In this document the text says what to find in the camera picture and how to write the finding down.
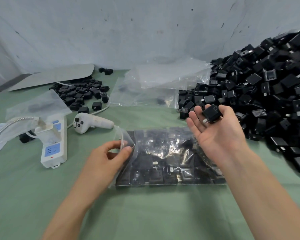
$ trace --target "right hand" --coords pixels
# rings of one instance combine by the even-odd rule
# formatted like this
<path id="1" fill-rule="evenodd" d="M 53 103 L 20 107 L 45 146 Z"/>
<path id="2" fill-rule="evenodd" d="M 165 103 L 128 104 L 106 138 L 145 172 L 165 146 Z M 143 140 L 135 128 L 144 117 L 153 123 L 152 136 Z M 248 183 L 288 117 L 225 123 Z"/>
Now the right hand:
<path id="1" fill-rule="evenodd" d="M 194 111 L 190 111 L 186 122 L 206 156 L 222 168 L 226 160 L 231 160 L 237 151 L 249 147 L 233 109 L 219 105 L 219 110 L 223 117 L 214 124 L 207 123 L 204 126 L 202 109 L 196 106 Z"/>

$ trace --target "braided metal cable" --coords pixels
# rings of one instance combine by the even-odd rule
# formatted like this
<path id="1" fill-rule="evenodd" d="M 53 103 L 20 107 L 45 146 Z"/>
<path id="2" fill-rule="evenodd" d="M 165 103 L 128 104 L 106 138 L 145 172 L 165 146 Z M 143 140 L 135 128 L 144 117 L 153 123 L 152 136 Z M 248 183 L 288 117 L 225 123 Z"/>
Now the braided metal cable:
<path id="1" fill-rule="evenodd" d="M 2 129 L 0 129 L 0 135 L 2 134 L 2 132 L 4 132 L 4 130 L 6 130 L 9 126 L 19 122 L 19 121 L 23 121 L 23 120 L 33 120 L 34 117 L 22 117 L 22 118 L 18 118 L 14 121 L 9 122 L 8 124 L 6 124 Z"/>

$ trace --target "white cable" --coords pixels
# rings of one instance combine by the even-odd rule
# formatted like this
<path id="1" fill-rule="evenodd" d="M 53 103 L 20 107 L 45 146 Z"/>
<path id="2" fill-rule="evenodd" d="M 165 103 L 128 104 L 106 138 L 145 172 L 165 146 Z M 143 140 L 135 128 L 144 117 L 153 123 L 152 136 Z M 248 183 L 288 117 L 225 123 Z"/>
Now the white cable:
<path id="1" fill-rule="evenodd" d="M 65 83 L 62 83 L 62 82 L 59 82 L 59 81 L 55 81 L 55 83 L 59 83 L 61 85 L 65 85 L 65 86 L 69 86 L 69 87 L 72 87 L 72 85 L 69 85 L 69 84 L 65 84 Z"/>
<path id="2" fill-rule="evenodd" d="M 23 121 L 23 120 L 34 120 L 34 117 L 22 117 L 22 118 L 18 118 L 14 121 L 9 122 L 8 124 L 6 124 L 2 129 L 0 129 L 0 135 L 2 134 L 2 132 L 4 132 L 9 126 L 19 122 L 19 121 Z"/>
<path id="3" fill-rule="evenodd" d="M 37 136 L 31 135 L 28 131 L 26 132 L 26 134 L 32 138 L 38 138 Z"/>
<path id="4" fill-rule="evenodd" d="M 101 113 L 102 111 L 105 111 L 107 108 L 109 108 L 109 106 L 110 106 L 110 105 L 108 105 L 107 107 L 105 107 L 105 108 L 103 108 L 103 109 L 101 109 L 101 110 L 99 110 L 99 111 L 96 111 L 96 112 L 92 113 L 92 115 L 96 115 L 96 114 L 98 114 L 98 113 Z M 73 126 L 73 123 L 71 123 L 70 125 L 68 125 L 68 126 L 67 126 L 67 129 L 69 129 L 69 128 L 72 127 L 72 126 Z"/>

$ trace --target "left hand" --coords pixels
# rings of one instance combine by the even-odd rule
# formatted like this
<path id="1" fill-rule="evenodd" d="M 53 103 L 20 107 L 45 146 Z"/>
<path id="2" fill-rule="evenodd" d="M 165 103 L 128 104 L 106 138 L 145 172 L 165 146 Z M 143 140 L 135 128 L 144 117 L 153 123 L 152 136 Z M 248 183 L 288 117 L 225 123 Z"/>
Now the left hand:
<path id="1" fill-rule="evenodd" d="M 70 194 L 76 194 L 88 201 L 88 204 L 92 204 L 110 185 L 132 152 L 129 146 L 123 148 L 118 154 L 109 152 L 111 149 L 120 148 L 120 145 L 119 140 L 109 141 L 93 149 Z"/>

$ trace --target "forearm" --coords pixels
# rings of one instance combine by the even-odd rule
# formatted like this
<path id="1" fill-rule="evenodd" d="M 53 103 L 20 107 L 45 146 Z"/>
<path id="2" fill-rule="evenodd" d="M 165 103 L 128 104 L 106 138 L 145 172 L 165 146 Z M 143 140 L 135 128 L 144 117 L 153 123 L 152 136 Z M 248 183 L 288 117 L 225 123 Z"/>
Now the forearm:
<path id="1" fill-rule="evenodd" d="M 248 147 L 221 168 L 255 239 L 300 239 L 300 209 Z"/>
<path id="2" fill-rule="evenodd" d="M 90 204 L 90 202 L 80 199 L 80 195 L 77 193 L 70 192 L 57 209 L 42 240 L 77 239 L 84 215 Z"/>

